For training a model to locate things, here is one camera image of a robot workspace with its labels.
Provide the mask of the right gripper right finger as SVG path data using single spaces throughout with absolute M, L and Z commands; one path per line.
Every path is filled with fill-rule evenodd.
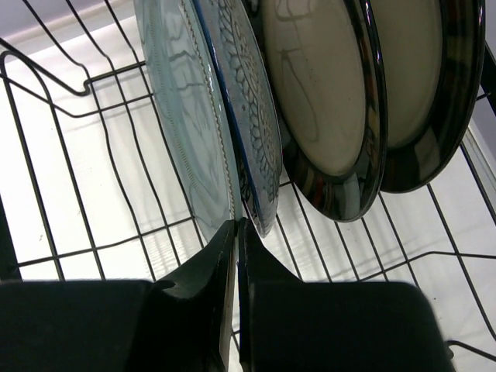
M 403 282 L 304 282 L 239 222 L 245 371 L 451 371 L 433 310 Z

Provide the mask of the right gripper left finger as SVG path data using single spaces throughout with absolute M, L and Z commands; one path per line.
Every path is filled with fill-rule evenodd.
M 3 371 L 225 371 L 237 224 L 162 279 L 1 286 Z

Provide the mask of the black wire dish rack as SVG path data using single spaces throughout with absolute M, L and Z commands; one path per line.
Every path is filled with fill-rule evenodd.
M 480 94 L 430 185 L 331 222 L 288 180 L 266 247 L 305 281 L 407 281 L 458 371 L 495 369 L 495 161 Z M 161 132 L 130 1 L 1 3 L 3 278 L 155 280 L 205 239 Z

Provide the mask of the small black striped plate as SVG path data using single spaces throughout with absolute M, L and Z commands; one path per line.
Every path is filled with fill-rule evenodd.
M 352 222 L 384 173 L 387 89 L 369 1 L 248 1 L 284 132 L 284 166 L 327 218 Z

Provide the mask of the teal plate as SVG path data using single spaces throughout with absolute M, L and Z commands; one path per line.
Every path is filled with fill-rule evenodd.
M 243 215 L 222 92 L 191 1 L 135 1 L 164 136 L 192 215 L 206 240 Z

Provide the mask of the blue floral plate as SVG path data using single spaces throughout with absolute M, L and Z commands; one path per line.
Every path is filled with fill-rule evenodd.
M 250 218 L 265 237 L 277 214 L 282 147 L 263 58 L 241 1 L 196 1 L 239 154 Z

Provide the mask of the large black striped plate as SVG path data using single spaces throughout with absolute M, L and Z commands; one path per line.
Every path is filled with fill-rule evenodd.
M 381 190 L 417 190 L 448 165 L 467 131 L 481 82 L 483 1 L 372 1 L 387 85 Z

